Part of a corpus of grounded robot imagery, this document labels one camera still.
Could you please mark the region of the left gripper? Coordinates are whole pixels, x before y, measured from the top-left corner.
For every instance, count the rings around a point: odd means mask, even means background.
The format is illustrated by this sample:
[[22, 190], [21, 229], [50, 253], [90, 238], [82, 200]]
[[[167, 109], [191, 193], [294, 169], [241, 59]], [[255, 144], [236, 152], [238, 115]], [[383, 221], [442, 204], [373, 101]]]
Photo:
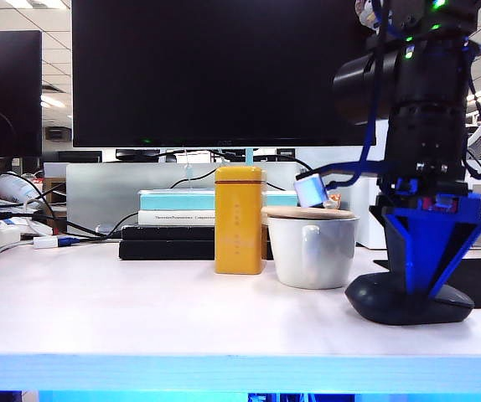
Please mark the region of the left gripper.
[[[384, 228], [389, 271], [385, 289], [433, 298], [481, 235], [481, 196], [469, 190], [463, 170], [420, 162], [406, 171], [381, 161], [380, 193], [370, 213]], [[400, 209], [429, 213], [399, 213]]]

